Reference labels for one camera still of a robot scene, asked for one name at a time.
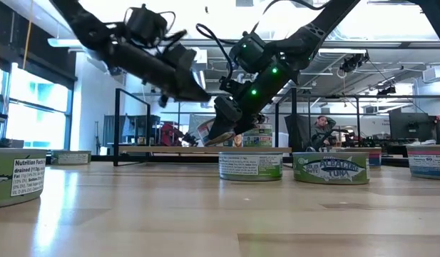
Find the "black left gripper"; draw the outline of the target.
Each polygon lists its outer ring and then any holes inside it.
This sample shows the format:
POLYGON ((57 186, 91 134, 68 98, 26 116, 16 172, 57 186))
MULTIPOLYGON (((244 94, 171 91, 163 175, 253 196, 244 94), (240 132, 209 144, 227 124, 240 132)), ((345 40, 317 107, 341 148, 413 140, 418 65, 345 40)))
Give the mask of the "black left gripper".
POLYGON ((194 79, 195 52, 178 44, 154 56, 129 43, 110 44, 107 63, 158 87, 176 101, 208 102, 211 95, 194 79))

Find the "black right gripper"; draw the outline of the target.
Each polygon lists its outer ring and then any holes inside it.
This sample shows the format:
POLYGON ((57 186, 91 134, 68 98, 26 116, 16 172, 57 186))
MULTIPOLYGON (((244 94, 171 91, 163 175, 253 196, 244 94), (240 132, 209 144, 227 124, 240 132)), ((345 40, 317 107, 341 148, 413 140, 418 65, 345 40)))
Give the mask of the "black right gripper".
POLYGON ((210 128, 208 139, 211 141, 226 141, 240 135, 241 132, 233 125, 245 123, 243 133, 256 129, 257 125, 266 122, 267 117, 259 114, 268 103, 268 85, 262 79, 240 83, 233 79, 220 79, 220 89, 229 93, 242 110, 242 118, 237 122, 229 122, 219 117, 219 123, 214 122, 210 128))

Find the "black ceiling spotlights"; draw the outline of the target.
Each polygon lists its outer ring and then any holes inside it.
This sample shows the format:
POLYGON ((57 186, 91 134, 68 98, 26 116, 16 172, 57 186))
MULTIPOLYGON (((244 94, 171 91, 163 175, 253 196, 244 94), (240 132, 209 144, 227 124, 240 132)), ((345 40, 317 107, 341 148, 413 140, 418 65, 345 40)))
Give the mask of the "black ceiling spotlights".
POLYGON ((353 54, 349 58, 345 58, 340 70, 344 73, 350 73, 361 67, 364 63, 369 61, 369 54, 353 54))

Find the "large bright window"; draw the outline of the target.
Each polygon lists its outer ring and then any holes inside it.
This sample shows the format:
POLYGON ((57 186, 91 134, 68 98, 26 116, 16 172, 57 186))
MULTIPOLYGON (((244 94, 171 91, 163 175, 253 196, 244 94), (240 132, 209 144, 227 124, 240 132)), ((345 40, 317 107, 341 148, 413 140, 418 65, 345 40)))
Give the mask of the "large bright window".
POLYGON ((16 64, 0 69, 0 137, 24 148, 64 149, 70 124, 72 90, 33 75, 16 64))

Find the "green label can gold lid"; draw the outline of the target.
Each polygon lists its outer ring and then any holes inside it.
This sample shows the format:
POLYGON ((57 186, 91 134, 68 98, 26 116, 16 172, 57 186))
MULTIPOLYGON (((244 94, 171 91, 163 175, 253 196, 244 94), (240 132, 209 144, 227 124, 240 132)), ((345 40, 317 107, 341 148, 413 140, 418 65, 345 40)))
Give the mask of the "green label can gold lid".
POLYGON ((87 165, 91 162, 91 151, 53 150, 51 164, 59 166, 87 165))

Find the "dark background storage rack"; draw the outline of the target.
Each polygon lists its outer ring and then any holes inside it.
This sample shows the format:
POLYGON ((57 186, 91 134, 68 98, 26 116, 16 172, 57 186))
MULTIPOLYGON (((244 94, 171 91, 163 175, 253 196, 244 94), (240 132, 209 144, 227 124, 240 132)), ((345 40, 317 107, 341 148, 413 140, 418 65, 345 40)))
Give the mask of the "dark background storage rack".
MULTIPOLYGON (((150 116, 150 145, 155 145, 159 139, 158 126, 160 117, 150 116)), ((120 115, 118 119, 118 139, 119 143, 135 143, 135 139, 147 141, 147 116, 120 115)), ((115 138, 115 116, 104 116, 103 120, 103 146, 112 146, 115 138)))

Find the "black background monitor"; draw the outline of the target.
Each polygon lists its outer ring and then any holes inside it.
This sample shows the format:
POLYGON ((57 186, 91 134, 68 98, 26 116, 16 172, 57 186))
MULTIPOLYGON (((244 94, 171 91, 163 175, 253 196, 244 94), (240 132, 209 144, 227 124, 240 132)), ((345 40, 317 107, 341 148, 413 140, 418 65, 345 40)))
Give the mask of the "black background monitor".
POLYGON ((389 113, 390 134, 394 140, 417 139, 418 141, 436 140, 435 117, 426 113, 389 113))

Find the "ceiling light fixture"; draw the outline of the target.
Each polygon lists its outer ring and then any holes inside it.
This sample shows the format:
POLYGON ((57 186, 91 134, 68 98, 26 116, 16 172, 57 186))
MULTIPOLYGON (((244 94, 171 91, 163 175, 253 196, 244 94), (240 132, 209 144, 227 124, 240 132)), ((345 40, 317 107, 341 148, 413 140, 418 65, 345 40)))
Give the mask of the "ceiling light fixture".
POLYGON ((81 48, 83 46, 78 39, 49 38, 47 42, 50 46, 59 48, 81 48))

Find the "wooden shelf black metal legs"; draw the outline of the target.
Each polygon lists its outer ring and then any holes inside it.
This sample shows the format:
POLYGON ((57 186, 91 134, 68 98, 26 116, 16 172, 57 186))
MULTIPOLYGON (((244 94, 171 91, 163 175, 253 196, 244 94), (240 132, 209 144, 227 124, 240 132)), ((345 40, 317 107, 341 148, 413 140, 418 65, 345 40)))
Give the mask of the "wooden shelf black metal legs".
POLYGON ((208 146, 208 147, 182 147, 182 146, 151 146, 149 141, 144 146, 125 145, 119 143, 118 139, 118 119, 119 108, 121 107, 121 95, 125 94, 132 99, 137 100, 147 107, 147 134, 150 134, 150 104, 137 96, 125 91, 124 89, 115 90, 114 116, 115 116, 115 138, 113 143, 113 154, 111 161, 114 166, 120 166, 120 162, 131 163, 214 163, 218 158, 214 156, 220 152, 279 152, 292 153, 290 147, 224 147, 224 146, 208 146))

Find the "black aluminium table frame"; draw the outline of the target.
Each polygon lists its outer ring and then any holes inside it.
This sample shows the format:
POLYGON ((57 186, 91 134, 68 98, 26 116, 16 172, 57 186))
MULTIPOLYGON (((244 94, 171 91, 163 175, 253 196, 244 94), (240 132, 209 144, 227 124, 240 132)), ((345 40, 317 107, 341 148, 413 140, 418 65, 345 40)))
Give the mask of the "black aluminium table frame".
POLYGON ((46 162, 51 165, 81 165, 102 162, 155 162, 155 163, 215 163, 220 153, 283 153, 291 148, 259 147, 182 147, 182 146, 128 146, 120 145, 118 155, 93 155, 90 151, 47 150, 46 162))

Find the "blue pink label tuna can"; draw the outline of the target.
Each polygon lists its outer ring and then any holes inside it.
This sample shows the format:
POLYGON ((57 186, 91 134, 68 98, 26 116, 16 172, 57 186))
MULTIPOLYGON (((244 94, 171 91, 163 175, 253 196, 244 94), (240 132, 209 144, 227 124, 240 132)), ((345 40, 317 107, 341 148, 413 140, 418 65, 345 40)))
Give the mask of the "blue pink label tuna can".
POLYGON ((381 168, 382 166, 382 149, 379 147, 349 147, 349 148, 340 148, 339 151, 368 153, 370 168, 381 168))
POLYGON ((413 177, 440 180, 440 145, 407 146, 406 150, 413 177))
POLYGON ((234 138, 237 136, 234 132, 224 133, 217 139, 209 139, 211 127, 214 123, 214 118, 205 121, 197 127, 197 132, 202 144, 208 146, 234 146, 234 138))

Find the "red background machine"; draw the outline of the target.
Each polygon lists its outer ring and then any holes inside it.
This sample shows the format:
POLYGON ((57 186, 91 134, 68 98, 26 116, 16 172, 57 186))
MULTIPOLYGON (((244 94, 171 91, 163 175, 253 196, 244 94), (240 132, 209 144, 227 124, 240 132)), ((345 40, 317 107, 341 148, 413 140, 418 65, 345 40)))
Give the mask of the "red background machine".
POLYGON ((160 128, 160 144, 162 146, 182 146, 182 131, 171 124, 164 123, 160 128))

